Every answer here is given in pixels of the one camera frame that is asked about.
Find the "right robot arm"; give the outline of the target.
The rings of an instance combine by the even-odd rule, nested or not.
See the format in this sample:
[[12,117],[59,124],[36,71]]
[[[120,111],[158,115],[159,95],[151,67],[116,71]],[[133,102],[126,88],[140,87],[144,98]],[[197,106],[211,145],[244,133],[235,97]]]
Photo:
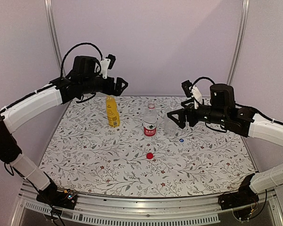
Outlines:
[[[232,86],[217,83],[210,86],[210,104],[205,105],[196,85],[189,81],[182,83],[189,100],[181,103],[182,108],[167,113],[169,119],[184,129],[194,127],[198,122],[220,125],[223,132],[230,131],[242,137],[258,138],[283,147],[283,123],[268,118],[258,109],[242,106],[235,102]],[[234,201],[245,205],[266,189],[283,184],[283,163],[245,178]]]

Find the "yellow juice bottle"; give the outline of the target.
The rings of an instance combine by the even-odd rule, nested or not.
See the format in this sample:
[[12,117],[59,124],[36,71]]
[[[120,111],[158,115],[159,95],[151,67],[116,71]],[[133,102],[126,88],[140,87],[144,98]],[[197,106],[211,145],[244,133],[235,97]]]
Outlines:
[[106,97],[106,112],[109,126],[115,128],[120,125],[119,112],[117,109],[117,103],[114,97]]

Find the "clear plastic bottle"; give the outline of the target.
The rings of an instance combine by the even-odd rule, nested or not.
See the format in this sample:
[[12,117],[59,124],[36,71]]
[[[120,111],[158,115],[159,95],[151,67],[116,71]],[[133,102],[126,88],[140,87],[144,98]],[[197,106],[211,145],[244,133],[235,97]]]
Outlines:
[[176,102],[171,101],[166,109],[166,114],[164,116],[164,136],[174,137],[177,130],[177,125],[170,118],[168,118],[167,113],[176,110]]

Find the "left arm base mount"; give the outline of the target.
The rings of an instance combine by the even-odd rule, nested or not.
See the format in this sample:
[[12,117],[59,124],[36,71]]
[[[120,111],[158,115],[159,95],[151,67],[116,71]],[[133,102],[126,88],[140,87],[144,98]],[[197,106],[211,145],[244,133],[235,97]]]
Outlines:
[[72,189],[58,190],[54,183],[50,183],[44,190],[39,190],[36,200],[49,206],[74,210],[77,203],[77,192]]

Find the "red bottle cap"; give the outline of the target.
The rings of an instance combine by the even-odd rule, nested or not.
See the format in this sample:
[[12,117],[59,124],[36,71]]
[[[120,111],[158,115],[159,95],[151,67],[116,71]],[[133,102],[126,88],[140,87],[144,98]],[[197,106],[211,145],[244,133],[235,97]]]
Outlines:
[[146,158],[147,159],[153,159],[154,155],[153,153],[147,153]]

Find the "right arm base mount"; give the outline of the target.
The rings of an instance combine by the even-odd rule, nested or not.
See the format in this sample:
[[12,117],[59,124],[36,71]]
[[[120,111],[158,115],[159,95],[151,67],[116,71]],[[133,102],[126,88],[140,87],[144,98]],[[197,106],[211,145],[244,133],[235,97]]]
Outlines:
[[247,207],[246,209],[235,210],[234,217],[239,221],[250,220],[255,208],[257,207],[259,197],[250,188],[250,181],[254,177],[254,173],[245,177],[236,192],[224,192],[218,197],[218,204],[222,210],[233,209],[245,205],[255,204],[254,207]]

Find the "red cap water bottle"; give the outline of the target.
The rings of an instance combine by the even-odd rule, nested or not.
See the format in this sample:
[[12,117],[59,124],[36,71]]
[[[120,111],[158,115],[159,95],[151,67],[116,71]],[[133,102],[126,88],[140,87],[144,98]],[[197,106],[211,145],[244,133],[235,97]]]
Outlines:
[[157,110],[153,102],[149,102],[143,114],[143,134],[146,140],[152,140],[157,133]]

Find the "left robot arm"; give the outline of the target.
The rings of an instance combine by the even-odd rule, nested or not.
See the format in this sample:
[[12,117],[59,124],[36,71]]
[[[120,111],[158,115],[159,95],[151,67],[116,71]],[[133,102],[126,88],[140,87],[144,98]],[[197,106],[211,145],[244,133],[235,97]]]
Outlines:
[[22,153],[12,134],[37,115],[85,94],[98,92],[120,96],[128,87],[122,78],[108,76],[116,58],[98,60],[91,56],[76,56],[66,77],[58,77],[22,99],[0,109],[0,160],[30,181],[50,204],[57,204],[61,195],[56,184],[34,162]]

